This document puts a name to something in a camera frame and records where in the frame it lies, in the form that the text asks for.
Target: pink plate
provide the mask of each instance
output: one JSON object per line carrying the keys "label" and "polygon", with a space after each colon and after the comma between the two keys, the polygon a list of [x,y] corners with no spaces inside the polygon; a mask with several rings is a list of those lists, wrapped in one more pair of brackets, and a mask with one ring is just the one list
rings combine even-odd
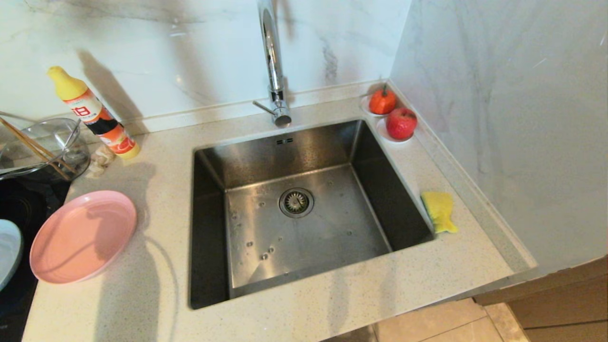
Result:
{"label": "pink plate", "polygon": [[118,254],[135,231],[133,202],[116,191],[74,198],[49,217],[30,250],[34,275],[52,284],[95,276]]}

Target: red apple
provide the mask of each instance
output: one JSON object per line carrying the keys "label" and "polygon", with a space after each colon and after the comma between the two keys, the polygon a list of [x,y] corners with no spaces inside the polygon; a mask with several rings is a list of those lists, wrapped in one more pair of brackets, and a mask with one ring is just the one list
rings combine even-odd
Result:
{"label": "red apple", "polygon": [[386,118],[386,130],[393,139],[408,140],[418,124],[416,114],[409,108],[395,108]]}

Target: sink drain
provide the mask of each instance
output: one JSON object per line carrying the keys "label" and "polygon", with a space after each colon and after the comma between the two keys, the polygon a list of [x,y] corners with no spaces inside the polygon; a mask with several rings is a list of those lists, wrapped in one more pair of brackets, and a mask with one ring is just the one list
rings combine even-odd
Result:
{"label": "sink drain", "polygon": [[278,200],[281,211],[292,218],[300,218],[308,215],[313,209],[314,198],[310,191],[295,187],[283,192]]}

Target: faucet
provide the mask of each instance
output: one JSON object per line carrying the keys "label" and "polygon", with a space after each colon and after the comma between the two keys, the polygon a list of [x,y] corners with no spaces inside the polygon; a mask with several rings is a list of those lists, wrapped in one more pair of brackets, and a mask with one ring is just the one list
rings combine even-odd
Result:
{"label": "faucet", "polygon": [[285,99],[285,86],[283,84],[283,71],[281,69],[281,51],[278,45],[277,23],[274,18],[272,0],[258,0],[260,12],[260,29],[264,42],[264,54],[268,67],[268,86],[271,108],[254,101],[254,105],[272,115],[272,121],[277,127],[287,127],[291,123],[289,106]]}

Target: marble wall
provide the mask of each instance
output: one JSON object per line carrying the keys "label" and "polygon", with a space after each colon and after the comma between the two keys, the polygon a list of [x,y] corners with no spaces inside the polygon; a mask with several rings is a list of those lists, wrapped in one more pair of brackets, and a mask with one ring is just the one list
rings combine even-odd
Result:
{"label": "marble wall", "polygon": [[414,0],[391,78],[540,264],[607,253],[607,1]]}
{"label": "marble wall", "polygon": [[[275,0],[292,92],[386,78],[410,0]],[[0,2],[0,110],[65,113],[46,69],[122,119],[268,96],[256,0]]]}

